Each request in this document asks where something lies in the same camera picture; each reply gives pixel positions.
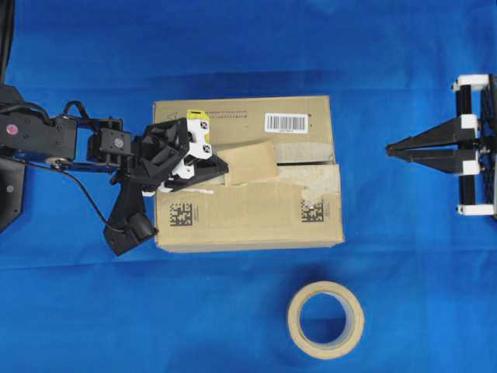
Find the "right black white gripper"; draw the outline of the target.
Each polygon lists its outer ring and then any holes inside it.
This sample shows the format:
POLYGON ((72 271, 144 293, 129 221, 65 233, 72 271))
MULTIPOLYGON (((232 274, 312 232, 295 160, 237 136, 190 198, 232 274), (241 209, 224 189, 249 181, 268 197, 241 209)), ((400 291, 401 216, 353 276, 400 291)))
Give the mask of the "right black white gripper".
POLYGON ((452 84, 458 117, 389 144, 389 156, 458 175, 458 214, 496 215, 496 75, 460 75, 452 84), (459 149, 416 150, 445 145, 459 149))

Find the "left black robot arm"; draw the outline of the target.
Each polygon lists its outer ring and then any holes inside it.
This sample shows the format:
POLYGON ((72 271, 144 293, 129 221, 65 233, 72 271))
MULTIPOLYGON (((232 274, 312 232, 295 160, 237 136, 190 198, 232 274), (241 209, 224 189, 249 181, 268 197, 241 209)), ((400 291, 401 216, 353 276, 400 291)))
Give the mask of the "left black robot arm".
POLYGON ((210 121, 200 111, 147 126, 141 136, 123 130, 116 118, 96 119, 81 102, 61 114, 25 101, 10 85, 1 86, 1 228, 21 214, 26 167, 71 176, 108 173, 120 195, 106 230, 138 238, 155 234, 144 211, 145 196, 176 192, 228 172, 210 145, 210 121))

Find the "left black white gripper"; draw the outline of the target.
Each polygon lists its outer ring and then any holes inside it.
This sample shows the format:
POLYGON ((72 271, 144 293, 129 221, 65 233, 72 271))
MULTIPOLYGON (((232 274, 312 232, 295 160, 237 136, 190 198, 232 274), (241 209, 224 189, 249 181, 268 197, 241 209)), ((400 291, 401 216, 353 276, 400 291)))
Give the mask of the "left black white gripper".
POLYGON ((130 181, 146 194, 174 193, 205 182, 223 183, 228 164, 210 145, 210 118, 188 115, 148 126, 134 139, 130 181))

